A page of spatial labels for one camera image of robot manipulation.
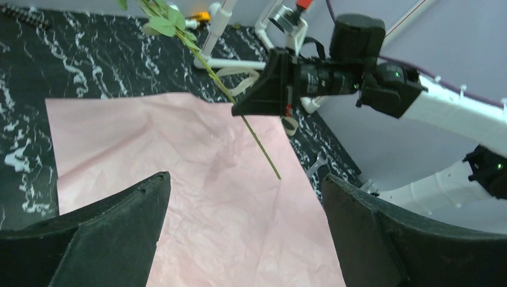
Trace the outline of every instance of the black marble surface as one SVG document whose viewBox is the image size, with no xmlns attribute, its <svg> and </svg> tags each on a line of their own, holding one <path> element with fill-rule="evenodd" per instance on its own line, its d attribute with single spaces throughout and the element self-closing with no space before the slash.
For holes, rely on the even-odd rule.
<svg viewBox="0 0 507 287">
<path fill-rule="evenodd" d="M 144 19 L 33 11 L 53 22 L 44 32 L 0 15 L 0 229 L 21 229 L 58 214 L 57 170 L 44 99 L 133 97 L 188 91 L 226 102 L 207 73 L 177 39 L 141 33 Z M 207 29 L 196 32 L 202 44 Z M 264 60 L 251 28 L 227 29 L 214 57 Z M 225 78 L 226 86 L 242 77 Z M 308 169 L 318 151 L 328 158 L 310 182 L 331 172 L 359 185 L 359 169 L 317 115 L 297 109 L 298 133 L 290 138 Z"/>
</svg>

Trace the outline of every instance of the flower stem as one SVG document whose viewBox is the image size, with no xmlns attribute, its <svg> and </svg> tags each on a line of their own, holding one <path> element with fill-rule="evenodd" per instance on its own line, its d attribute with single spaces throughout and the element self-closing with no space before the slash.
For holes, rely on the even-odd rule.
<svg viewBox="0 0 507 287">
<path fill-rule="evenodd" d="M 178 36 L 178 38 L 183 42 L 185 43 L 185 35 L 181 32 L 181 31 L 177 31 L 176 32 L 176 35 Z M 192 47 L 188 47 L 190 49 L 190 51 L 192 51 L 192 53 L 194 53 L 194 55 L 196 55 L 196 57 L 199 59 L 199 61 L 204 65 L 204 67 L 206 68 L 208 74 L 214 79 L 216 80 L 216 82 L 218 83 L 218 85 L 220 86 L 221 90 L 224 91 L 225 95 L 229 98 L 229 100 L 231 101 L 231 103 L 233 103 L 233 105 L 236 104 L 236 101 L 234 100 L 234 98 L 229 94 L 228 92 L 228 89 L 226 88 L 226 86 L 224 85 L 224 83 L 222 83 L 222 81 L 218 78 L 218 76 L 215 74 L 215 72 L 213 71 L 213 69 L 211 69 L 211 67 L 206 63 L 206 61 L 204 60 L 204 58 L 201 56 L 200 54 L 200 51 L 199 50 L 196 50 L 195 48 L 192 48 Z M 255 140 L 255 142 L 257 143 L 257 145 L 259 146 L 259 148 L 261 148 L 261 151 L 262 153 L 264 154 L 264 156 L 266 157 L 266 159 L 268 160 L 271 168 L 273 169 L 274 173 L 276 174 L 276 177 L 278 179 L 282 179 L 282 177 L 280 176 L 280 173 L 278 172 L 278 170 L 276 169 L 276 166 L 274 165 L 273 161 L 271 160 L 271 157 L 269 156 L 268 152 L 266 151 L 266 149 L 264 148 L 264 146 L 262 145 L 261 141 L 259 140 L 259 138 L 257 137 L 257 134 L 255 133 L 254 129 L 252 128 L 252 126 L 250 126 L 250 123 L 248 122 L 248 120 L 244 117 L 244 116 L 241 116 L 241 119 L 243 120 L 243 122 L 245 123 L 246 125 L 246 128 L 250 131 L 250 133 L 252 134 L 253 136 L 253 139 Z"/>
</svg>

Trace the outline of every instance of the wall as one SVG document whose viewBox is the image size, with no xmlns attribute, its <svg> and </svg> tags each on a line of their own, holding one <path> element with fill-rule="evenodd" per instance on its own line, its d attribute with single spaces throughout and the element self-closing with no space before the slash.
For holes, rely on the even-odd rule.
<svg viewBox="0 0 507 287">
<path fill-rule="evenodd" d="M 14 5 L 51 10 L 66 11 L 88 11 L 90 13 L 105 13 L 111 15 L 131 15 L 145 17 L 143 11 L 138 7 L 135 0 L 129 0 L 129 10 L 123 11 L 118 7 L 116 0 L 0 0 L 0 4 L 11 3 Z M 183 15 L 207 11 L 208 6 L 213 2 L 222 2 L 222 0 L 168 0 L 175 3 Z M 233 11 L 231 23 L 240 22 L 243 25 L 253 26 L 264 7 L 270 0 L 238 0 Z"/>
<path fill-rule="evenodd" d="M 386 28 L 416 1 L 332 0 L 336 14 L 379 17 Z M 325 4 L 312 13 L 309 35 L 328 45 L 332 22 Z M 438 73 L 456 86 L 500 100 L 505 81 L 507 2 L 439 0 L 383 47 L 382 54 Z M 319 110 L 366 178 L 382 190 L 409 184 L 442 170 L 475 148 L 475 143 L 424 124 L 398 121 L 371 108 L 355 108 L 357 96 L 333 97 Z"/>
</svg>

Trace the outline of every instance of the pink paper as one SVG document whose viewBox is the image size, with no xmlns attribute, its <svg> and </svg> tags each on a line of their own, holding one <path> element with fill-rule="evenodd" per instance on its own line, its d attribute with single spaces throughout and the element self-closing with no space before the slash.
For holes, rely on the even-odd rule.
<svg viewBox="0 0 507 287">
<path fill-rule="evenodd" d="M 147 286 L 345 286 L 328 223 L 280 120 L 188 93 L 48 99 L 60 213 L 159 172 L 172 192 Z"/>
</svg>

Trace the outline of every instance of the green leaf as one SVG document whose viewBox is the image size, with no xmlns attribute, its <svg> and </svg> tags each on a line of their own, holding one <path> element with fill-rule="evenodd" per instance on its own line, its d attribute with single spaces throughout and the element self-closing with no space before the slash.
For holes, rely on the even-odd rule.
<svg viewBox="0 0 507 287">
<path fill-rule="evenodd" d="M 187 37 L 183 37 L 183 43 L 190 49 L 194 49 L 197 51 L 201 50 L 201 48 L 196 46 L 196 44 L 192 40 L 188 39 Z"/>
<path fill-rule="evenodd" d="M 181 14 L 181 12 L 176 9 L 173 9 L 171 7 L 167 8 L 167 19 L 170 21 L 175 21 L 175 26 L 181 31 L 184 31 L 187 28 L 187 20 L 185 19 L 185 16 L 183 16 L 183 14 Z"/>
<path fill-rule="evenodd" d="M 197 41 L 197 37 L 192 32 L 185 31 L 185 37 L 187 37 L 191 41 L 194 42 Z"/>
<path fill-rule="evenodd" d="M 167 3 L 163 0 L 153 0 L 153 3 L 155 3 L 155 5 L 161 10 L 167 9 Z"/>
<path fill-rule="evenodd" d="M 127 0 L 116 0 L 116 2 L 118 3 L 118 5 L 120 6 L 120 8 L 122 10 L 127 10 L 128 6 L 127 6 Z"/>
<path fill-rule="evenodd" d="M 181 31 L 187 29 L 187 20 L 185 19 L 185 16 L 183 16 L 183 14 L 181 13 L 178 13 L 178 15 L 176 16 L 176 27 Z"/>
<path fill-rule="evenodd" d="M 149 7 L 146 5 L 146 3 L 143 0 L 137 0 L 137 3 L 143 10 L 144 14 L 148 17 L 155 17 L 156 15 L 149 9 Z"/>
<path fill-rule="evenodd" d="M 178 19 L 181 18 L 185 19 L 185 17 L 183 16 L 183 14 L 181 14 L 180 11 L 173 9 L 171 7 L 167 9 L 167 19 L 169 19 L 170 21 L 174 21 L 174 23 L 176 23 Z"/>
<path fill-rule="evenodd" d="M 176 34 L 175 23 L 163 17 L 151 17 L 148 26 L 165 36 L 172 37 Z"/>
<path fill-rule="evenodd" d="M 143 32 L 144 34 L 149 35 L 149 36 L 159 36 L 159 35 L 160 35 L 160 33 L 159 33 L 157 30 L 155 30 L 155 29 L 153 29 L 152 27 L 150 27 L 150 26 L 148 25 L 148 23 L 144 24 L 144 25 L 142 26 L 142 29 L 141 29 L 141 30 L 142 30 L 142 32 Z"/>
</svg>

